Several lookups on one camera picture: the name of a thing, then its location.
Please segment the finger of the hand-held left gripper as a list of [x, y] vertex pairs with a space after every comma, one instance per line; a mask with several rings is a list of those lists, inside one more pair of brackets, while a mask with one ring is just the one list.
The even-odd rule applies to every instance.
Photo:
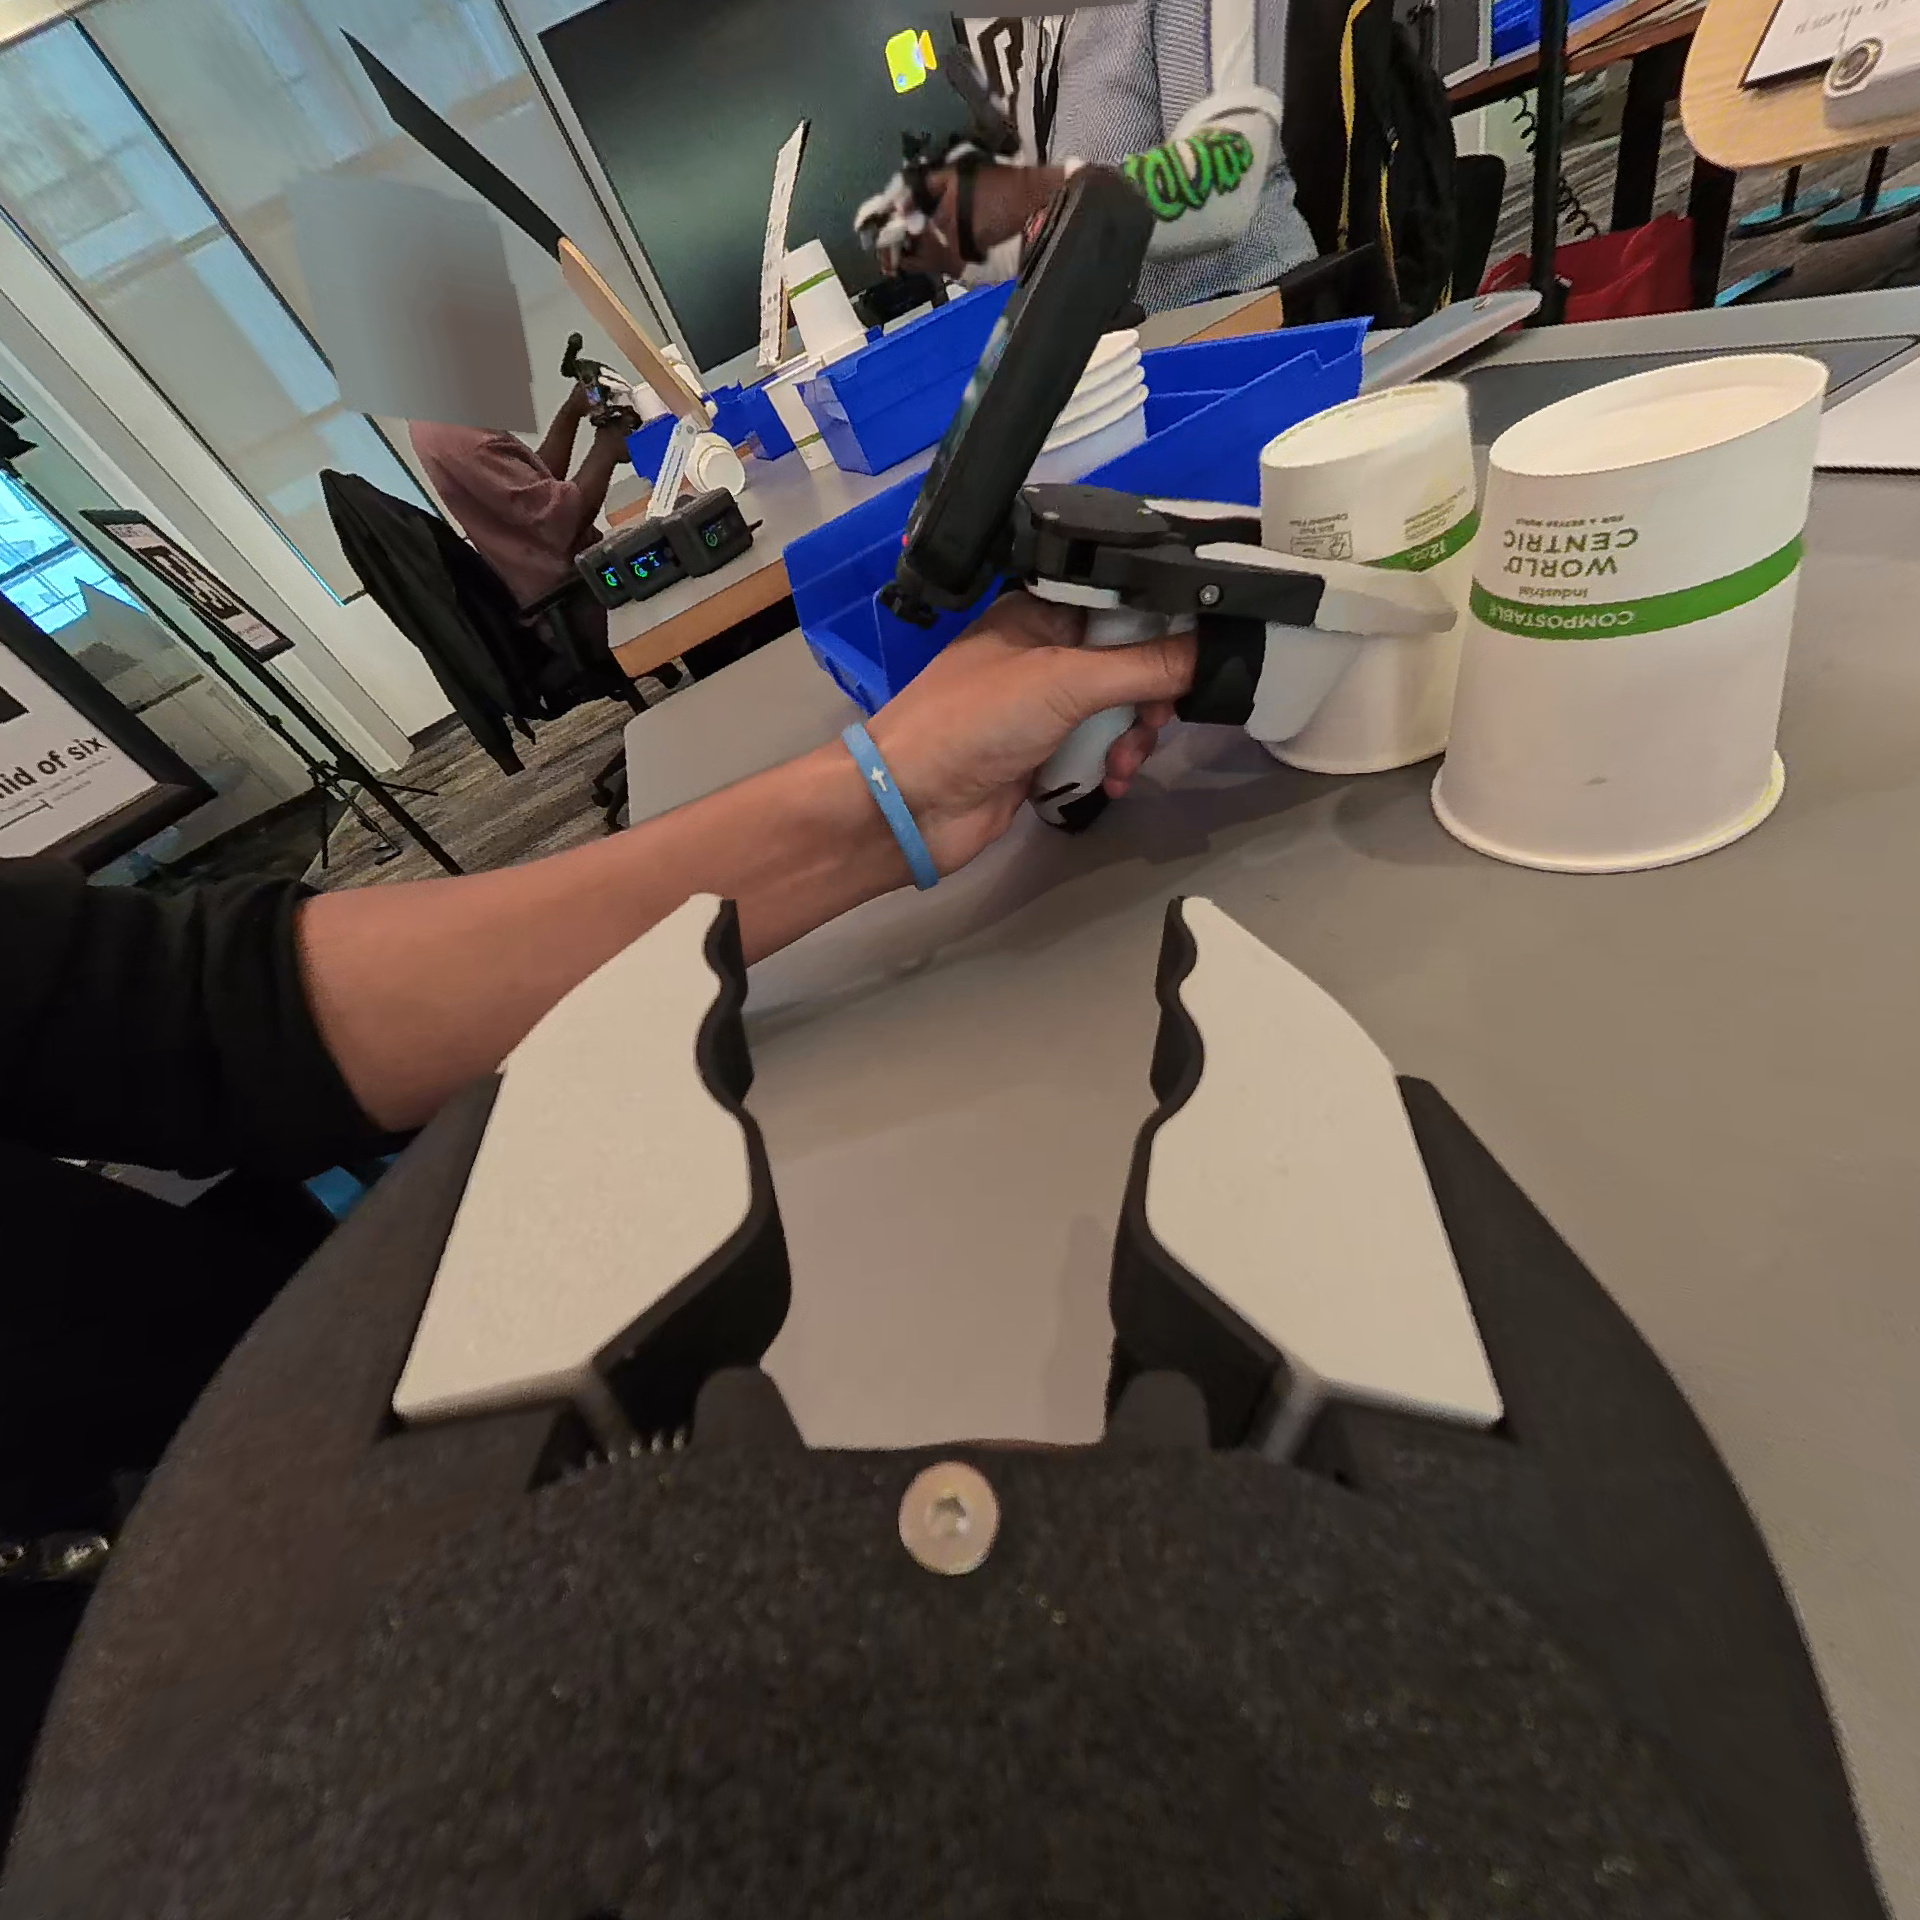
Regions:
[[1435, 747], [1457, 608], [1438, 578], [1269, 578], [1242, 730], [1265, 747]]

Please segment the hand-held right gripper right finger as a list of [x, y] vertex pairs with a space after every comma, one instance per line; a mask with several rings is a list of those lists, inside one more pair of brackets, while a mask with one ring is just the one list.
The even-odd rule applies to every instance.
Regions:
[[1168, 906], [1111, 1258], [1111, 1412], [1178, 1377], [1214, 1450], [1303, 1456], [1335, 1408], [1491, 1436], [1503, 1398], [1400, 1082], [1216, 904]]

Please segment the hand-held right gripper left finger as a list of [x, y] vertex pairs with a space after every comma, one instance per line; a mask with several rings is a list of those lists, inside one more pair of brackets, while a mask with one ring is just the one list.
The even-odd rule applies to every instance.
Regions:
[[735, 906], [693, 897], [511, 1049], [398, 1427], [558, 1410], [601, 1456], [664, 1453], [713, 1377], [760, 1364], [793, 1281], [744, 998]]

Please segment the stack of white paper cups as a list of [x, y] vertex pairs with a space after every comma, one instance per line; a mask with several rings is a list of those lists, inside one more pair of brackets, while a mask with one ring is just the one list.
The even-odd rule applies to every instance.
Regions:
[[800, 332], [802, 352], [774, 373], [765, 394], [805, 466], [825, 470], [833, 466], [833, 459], [802, 388], [830, 365], [859, 352], [867, 342], [867, 332], [818, 238], [785, 252], [782, 286], [783, 308]]
[[1042, 453], [1094, 440], [1144, 406], [1144, 355], [1136, 328], [1098, 336], [1086, 373], [1042, 441]]

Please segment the white paper cup green band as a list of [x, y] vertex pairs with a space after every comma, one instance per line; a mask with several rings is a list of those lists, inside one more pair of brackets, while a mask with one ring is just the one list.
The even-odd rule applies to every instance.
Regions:
[[1489, 445], [1438, 824], [1542, 874], [1641, 874], [1753, 832], [1827, 369], [1745, 352], [1557, 401]]
[[1479, 530], [1470, 395], [1451, 379], [1374, 392], [1303, 420], [1259, 462], [1261, 545], [1296, 560], [1422, 577], [1451, 606], [1440, 633], [1317, 640], [1306, 690], [1249, 738], [1317, 774], [1386, 772], [1449, 742], [1463, 618]]

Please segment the blue plastic bin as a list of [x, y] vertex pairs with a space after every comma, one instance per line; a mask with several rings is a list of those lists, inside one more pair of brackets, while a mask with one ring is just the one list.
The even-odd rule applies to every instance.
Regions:
[[[753, 459], [777, 462], [798, 450], [765, 388], [722, 384], [705, 394], [705, 404], [710, 430]], [[629, 435], [629, 462], [639, 478], [655, 475], [673, 427], [675, 416], [663, 409]]]
[[800, 395], [830, 454], [846, 470], [881, 473], [931, 448], [1013, 291], [999, 281], [951, 297], [805, 379]]
[[[1261, 448], [1281, 430], [1358, 395], [1368, 328], [1366, 317], [1329, 320], [1146, 352], [1144, 440], [1089, 466], [1086, 480], [1151, 499], [1254, 510]], [[895, 577], [923, 478], [912, 470], [783, 549], [806, 652], [861, 714], [875, 714], [898, 694], [989, 603], [983, 594], [917, 626], [879, 602]]]

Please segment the person's left forearm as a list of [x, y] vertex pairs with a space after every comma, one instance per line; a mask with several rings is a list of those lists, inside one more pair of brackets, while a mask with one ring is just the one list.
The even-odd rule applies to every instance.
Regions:
[[5, 1149], [309, 1178], [430, 1122], [694, 897], [758, 957], [907, 885], [846, 747], [517, 868], [178, 897], [5, 861]]

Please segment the person's left hand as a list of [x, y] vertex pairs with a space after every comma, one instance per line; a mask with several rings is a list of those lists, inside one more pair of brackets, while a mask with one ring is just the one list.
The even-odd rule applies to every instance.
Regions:
[[1042, 792], [1042, 765], [1086, 722], [1130, 712], [1102, 792], [1129, 794], [1192, 683], [1195, 636], [1153, 618], [1143, 640], [1088, 643], [1088, 612], [1007, 592], [867, 722], [928, 846], [951, 876]]

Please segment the white standing card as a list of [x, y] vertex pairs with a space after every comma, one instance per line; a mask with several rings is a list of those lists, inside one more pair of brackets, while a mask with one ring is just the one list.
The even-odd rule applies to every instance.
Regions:
[[758, 252], [758, 371], [774, 371], [783, 361], [785, 293], [783, 256], [785, 229], [800, 180], [800, 166], [809, 139], [809, 118], [802, 117], [774, 155], [765, 225]]

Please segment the red bag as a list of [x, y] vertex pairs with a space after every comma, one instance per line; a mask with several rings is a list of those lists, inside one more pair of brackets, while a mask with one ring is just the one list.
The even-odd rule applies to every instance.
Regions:
[[1665, 212], [1642, 226], [1600, 233], [1554, 250], [1554, 281], [1565, 289], [1560, 323], [1634, 320], [1693, 308], [1696, 225]]

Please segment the dark hanging cloth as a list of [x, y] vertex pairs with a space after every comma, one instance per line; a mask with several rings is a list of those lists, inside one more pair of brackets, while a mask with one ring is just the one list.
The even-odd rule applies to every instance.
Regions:
[[1281, 148], [1344, 312], [1381, 330], [1479, 293], [1503, 161], [1456, 148], [1426, 5], [1287, 8]]

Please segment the blue wristband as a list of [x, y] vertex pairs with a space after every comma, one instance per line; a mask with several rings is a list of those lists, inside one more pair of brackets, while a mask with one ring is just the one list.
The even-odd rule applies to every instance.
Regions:
[[942, 872], [891, 763], [881, 757], [863, 722], [846, 725], [839, 738], [893, 837], [917, 891], [931, 891], [942, 882]]

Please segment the white adjustable stand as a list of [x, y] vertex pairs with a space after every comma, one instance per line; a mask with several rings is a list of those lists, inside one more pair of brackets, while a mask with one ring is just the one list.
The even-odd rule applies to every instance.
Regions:
[[[1818, 101], [1824, 128], [1832, 133], [1915, 121], [1915, 5], [1855, 12], [1822, 80]], [[1822, 470], [1918, 473], [1915, 361], [1824, 416], [1815, 464]]]

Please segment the black jacket on chair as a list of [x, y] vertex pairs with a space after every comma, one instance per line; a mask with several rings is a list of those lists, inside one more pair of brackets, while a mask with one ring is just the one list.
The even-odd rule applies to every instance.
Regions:
[[350, 470], [325, 469], [319, 489], [355, 580], [503, 774], [520, 772], [517, 738], [531, 741], [537, 722], [599, 702], [645, 712], [614, 661], [605, 608], [578, 571], [523, 608], [438, 514]]

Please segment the black angled panel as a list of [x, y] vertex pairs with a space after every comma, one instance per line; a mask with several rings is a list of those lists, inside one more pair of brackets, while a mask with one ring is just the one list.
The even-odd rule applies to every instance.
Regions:
[[537, 250], [560, 261], [560, 225], [527, 196], [489, 155], [475, 148], [463, 133], [446, 121], [427, 101], [410, 92], [365, 43], [343, 33], [351, 57], [362, 68], [374, 96], [386, 108], [395, 128], [410, 138], [434, 161], [461, 179], [485, 203], [489, 203], [513, 229], [526, 233]]

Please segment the framed tag poster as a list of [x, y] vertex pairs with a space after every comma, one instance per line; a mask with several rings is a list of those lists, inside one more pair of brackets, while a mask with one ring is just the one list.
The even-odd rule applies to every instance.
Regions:
[[208, 802], [179, 755], [1, 606], [1, 857], [93, 876]]

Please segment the printed instruction sheet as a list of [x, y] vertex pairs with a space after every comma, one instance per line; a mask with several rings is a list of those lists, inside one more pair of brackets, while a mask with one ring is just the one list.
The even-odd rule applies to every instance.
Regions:
[[1847, 46], [1915, 25], [1915, 3], [1773, 3], [1738, 86], [1818, 77]]

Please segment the small sign on tripod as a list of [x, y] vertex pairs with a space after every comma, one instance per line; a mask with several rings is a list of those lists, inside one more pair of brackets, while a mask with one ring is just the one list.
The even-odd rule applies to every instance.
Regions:
[[301, 700], [296, 688], [274, 669], [277, 661], [289, 658], [296, 652], [287, 633], [256, 612], [245, 596], [179, 547], [178, 539], [163, 536], [150, 516], [126, 510], [82, 510], [79, 516], [90, 530], [111, 541], [123, 557], [139, 564], [192, 608], [194, 620], [208, 636], [265, 690], [265, 704], [247, 690], [256, 715], [301, 761], [309, 781], [319, 794], [339, 802], [350, 816], [373, 832], [386, 860], [395, 860], [400, 846], [384, 826], [373, 820], [368, 804], [374, 804], [446, 876], [463, 874], [442, 844], [400, 804], [400, 794], [427, 797], [427, 788], [381, 781], [325, 717]]

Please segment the dark wall screen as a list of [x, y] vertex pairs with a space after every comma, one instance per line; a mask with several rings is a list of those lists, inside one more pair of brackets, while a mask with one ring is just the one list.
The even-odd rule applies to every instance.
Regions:
[[895, 84], [889, 56], [912, 33], [928, 33], [943, 64], [955, 14], [921, 3], [605, 3], [538, 30], [698, 369], [758, 346], [765, 216], [800, 121], [785, 244], [823, 243], [853, 297], [881, 277], [857, 238], [857, 208], [895, 171], [905, 136], [945, 139], [968, 126], [937, 73]]

